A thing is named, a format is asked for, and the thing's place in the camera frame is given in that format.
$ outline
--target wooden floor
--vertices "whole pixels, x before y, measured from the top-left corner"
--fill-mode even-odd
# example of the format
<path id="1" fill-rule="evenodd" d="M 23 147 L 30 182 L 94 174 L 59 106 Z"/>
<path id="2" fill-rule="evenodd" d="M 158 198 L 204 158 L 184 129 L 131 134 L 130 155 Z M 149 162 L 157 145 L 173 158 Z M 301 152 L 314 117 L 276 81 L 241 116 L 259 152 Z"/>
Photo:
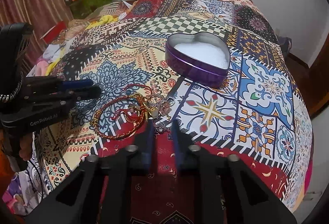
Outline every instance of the wooden floor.
<path id="1" fill-rule="evenodd" d="M 321 88 L 318 87 L 319 81 L 315 82 L 315 79 L 312 80 L 309 68 L 305 68 L 290 57 L 287 57 L 285 61 L 302 94 L 307 110 L 310 114 L 314 114 L 314 107 L 319 102 L 318 97 L 323 95 L 320 93 Z"/>

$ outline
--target braided bracelet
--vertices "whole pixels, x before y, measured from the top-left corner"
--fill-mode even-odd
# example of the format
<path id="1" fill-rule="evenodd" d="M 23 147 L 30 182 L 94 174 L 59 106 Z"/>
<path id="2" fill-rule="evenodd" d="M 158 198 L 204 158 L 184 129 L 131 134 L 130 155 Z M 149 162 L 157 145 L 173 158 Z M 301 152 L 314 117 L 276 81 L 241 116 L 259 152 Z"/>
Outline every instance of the braided bracelet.
<path id="1" fill-rule="evenodd" d="M 123 134 L 117 135 L 117 136 L 108 136 L 108 135 L 102 133 L 101 131 L 99 131 L 98 123 L 99 123 L 99 119 L 100 119 L 101 115 L 103 114 L 103 111 L 106 108 L 113 105 L 114 103 L 118 102 L 119 100 L 126 100 L 126 99 L 131 99 L 131 98 L 134 98 L 134 99 L 137 100 L 137 103 L 139 104 L 139 109 L 140 109 L 139 110 L 139 115 L 136 117 L 136 119 L 133 120 L 133 121 L 128 121 L 130 123 L 135 123 L 135 126 L 132 128 L 132 130 L 130 130 L 127 133 L 123 133 Z M 134 133 L 136 130 L 138 130 L 141 127 L 141 125 L 143 124 L 144 120 L 146 120 L 146 121 L 148 120 L 148 111 L 145 107 L 145 104 L 144 104 L 142 98 L 143 98 L 143 96 L 139 93 L 135 93 L 135 94 L 130 95 L 130 96 L 122 96 L 122 97 L 116 98 L 116 99 L 104 104 L 100 109 L 96 110 L 94 118 L 90 122 L 90 124 L 95 128 L 96 134 L 98 134 L 101 138 L 121 140 L 121 139 L 129 137 L 132 133 Z"/>

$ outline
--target pink cloth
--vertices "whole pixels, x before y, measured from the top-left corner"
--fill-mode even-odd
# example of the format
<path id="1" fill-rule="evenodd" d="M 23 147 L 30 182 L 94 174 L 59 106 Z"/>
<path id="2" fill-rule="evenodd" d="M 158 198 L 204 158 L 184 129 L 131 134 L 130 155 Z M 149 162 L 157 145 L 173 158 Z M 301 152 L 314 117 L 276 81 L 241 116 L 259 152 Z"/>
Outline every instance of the pink cloth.
<path id="1" fill-rule="evenodd" d="M 305 175 L 304 194 L 306 194 L 308 186 L 310 185 L 310 177 L 312 176 L 312 169 L 313 169 L 313 160 L 310 160 L 309 166 L 307 168 L 306 175 Z"/>
<path id="2" fill-rule="evenodd" d="M 45 58 L 43 58 L 43 57 L 41 56 L 41 57 L 39 57 L 39 58 L 37 59 L 37 61 L 36 61 L 36 65 L 37 65 L 39 62 L 41 62 L 41 61 L 48 61 L 48 60 L 45 59 Z"/>
<path id="3" fill-rule="evenodd" d="M 38 62 L 36 66 L 36 72 L 35 76 L 44 76 L 46 75 L 47 68 L 49 66 L 49 63 L 46 61 L 40 61 Z"/>

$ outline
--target white foam insert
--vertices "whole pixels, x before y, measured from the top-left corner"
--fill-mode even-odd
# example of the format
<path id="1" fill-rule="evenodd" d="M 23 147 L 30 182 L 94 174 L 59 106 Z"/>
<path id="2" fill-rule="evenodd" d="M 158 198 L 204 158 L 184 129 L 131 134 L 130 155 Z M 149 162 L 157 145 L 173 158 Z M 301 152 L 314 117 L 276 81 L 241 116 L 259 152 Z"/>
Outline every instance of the white foam insert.
<path id="1" fill-rule="evenodd" d="M 221 69 L 228 68 L 228 61 L 225 57 L 225 53 L 220 47 L 212 44 L 202 42 L 181 43 L 175 45 L 175 49 L 189 57 L 195 58 L 198 61 Z"/>

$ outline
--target patterned bedspread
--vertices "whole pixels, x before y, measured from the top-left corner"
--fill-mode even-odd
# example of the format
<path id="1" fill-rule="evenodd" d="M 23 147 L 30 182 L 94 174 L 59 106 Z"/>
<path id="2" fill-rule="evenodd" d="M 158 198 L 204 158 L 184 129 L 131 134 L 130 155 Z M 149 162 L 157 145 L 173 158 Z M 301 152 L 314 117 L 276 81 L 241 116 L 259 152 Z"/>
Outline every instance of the patterned bedspread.
<path id="1" fill-rule="evenodd" d="M 165 61 L 172 33 L 200 31 L 220 36 L 231 51 L 229 73 L 219 89 L 182 78 Z M 107 156 L 133 137 L 98 137 L 89 121 L 95 109 L 122 94 L 127 84 L 150 86 L 176 100 L 168 117 L 211 153 L 238 154 L 279 199 L 294 211 L 305 191 L 312 127 L 296 83 L 285 65 L 273 29 L 251 0 L 139 0 L 122 21 L 79 34 L 74 50 L 53 71 L 66 80 L 91 78 L 102 86 L 97 101 L 83 101 L 70 118 L 42 130 L 35 144 L 47 192 L 88 154 Z M 100 130 L 120 134 L 124 118 L 100 119 Z M 157 135 L 157 167 L 133 178 L 131 223 L 193 222 L 191 179 L 177 176 L 170 133 Z"/>

